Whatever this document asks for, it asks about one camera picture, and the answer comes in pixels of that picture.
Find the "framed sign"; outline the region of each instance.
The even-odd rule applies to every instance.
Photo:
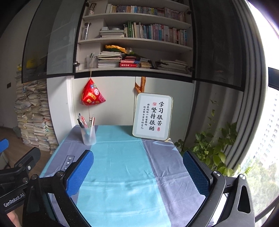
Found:
[[[133,124],[133,136],[165,141],[169,138],[172,97],[139,93]]]

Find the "tablecloth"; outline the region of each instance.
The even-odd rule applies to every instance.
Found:
[[[40,177],[65,170],[84,150],[94,163],[72,196],[91,226],[186,226],[205,199],[169,139],[132,136],[132,126],[95,126],[97,143],[86,146],[79,126],[59,145]],[[53,195],[59,221],[68,226]]]

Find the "bookshelf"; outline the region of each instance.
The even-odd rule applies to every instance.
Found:
[[[82,65],[81,69],[86,68],[86,57],[91,53],[99,54],[105,50],[105,45],[118,45],[124,48],[131,48],[135,53],[145,58],[148,58],[153,61],[159,61],[160,59],[164,60],[180,60],[188,63],[188,66],[193,64],[193,30],[192,30],[192,21],[191,15],[188,15],[187,12],[190,10],[188,1],[185,0],[186,4],[181,4],[171,0],[89,0],[89,4],[96,3],[94,14],[88,15],[88,7],[85,8],[83,19],[81,23],[79,41],[77,46],[77,61]],[[141,7],[150,7],[150,8],[168,8],[173,11],[183,12],[185,21],[175,20],[172,18],[158,16],[153,14],[145,13],[106,13],[107,5],[112,4],[114,6],[141,6]],[[165,42],[154,39],[143,39],[143,38],[131,38],[131,37],[101,37],[99,31],[102,27],[109,27],[112,29],[118,27],[123,29],[123,25],[127,24],[128,21],[135,22],[137,24],[141,23],[142,25],[151,25],[151,24],[161,24],[168,26],[169,28],[175,28],[177,31],[186,30],[187,31],[187,44],[186,46]],[[91,23],[90,29],[88,32],[88,38],[86,40],[81,40],[83,29],[85,23]],[[118,73],[123,72],[127,74],[128,71],[133,71],[135,74],[143,72],[149,73],[156,77],[171,76],[180,77],[181,80],[188,80],[190,75],[177,72],[168,72],[157,69],[144,69],[144,68],[95,68],[93,71],[96,71],[96,75],[100,75],[102,71],[111,71],[116,70]],[[85,72],[88,72],[89,69],[76,70],[76,73],[82,73],[85,75]]]
[[[106,37],[80,40],[79,44],[100,43],[101,45],[120,45],[128,46],[131,48],[144,48],[157,51],[185,53],[191,51],[192,48],[188,46],[179,45],[172,42],[164,42],[153,39],[141,39],[141,38],[127,38],[127,37]]]
[[[112,5],[145,6],[154,8],[169,8],[175,11],[186,12],[190,8],[187,5],[170,0],[108,0]]]
[[[163,71],[163,70],[158,70],[158,69],[148,69],[148,68],[93,68],[91,70],[92,70],[92,72],[95,72],[95,71],[114,71],[114,70],[127,71],[128,70],[128,71],[165,73],[165,74],[185,76],[185,77],[190,77],[190,78],[192,77],[191,75],[184,74],[184,73]],[[76,72],[90,72],[90,69],[77,70]]]
[[[96,19],[104,19],[107,26],[119,26],[126,24],[127,21],[141,22],[141,24],[163,24],[179,30],[187,30],[191,26],[179,20],[143,13],[101,13],[83,17],[85,23]]]

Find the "glass cabinet door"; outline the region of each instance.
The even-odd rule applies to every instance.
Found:
[[[190,0],[194,59],[193,79],[244,90],[246,51],[233,3]]]
[[[85,0],[42,0],[27,33],[22,82],[73,75]]]

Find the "screw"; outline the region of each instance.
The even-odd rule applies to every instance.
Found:
[[[34,175],[31,176],[31,179],[32,179],[32,180],[36,180],[37,177],[38,177],[38,175],[37,175],[37,174],[34,174]]]
[[[216,176],[216,177],[220,177],[221,176],[221,173],[219,171],[214,171],[213,172],[213,175]]]
[[[64,174],[64,171],[58,171],[56,172],[56,176],[61,177]]]
[[[240,175],[239,175],[239,178],[241,178],[242,180],[245,180],[245,179],[246,179],[246,176],[243,175],[243,174],[240,174]]]
[[[27,177],[24,177],[24,178],[22,179],[22,182],[23,182],[23,183],[27,183],[27,182],[28,182],[28,178],[27,178]]]

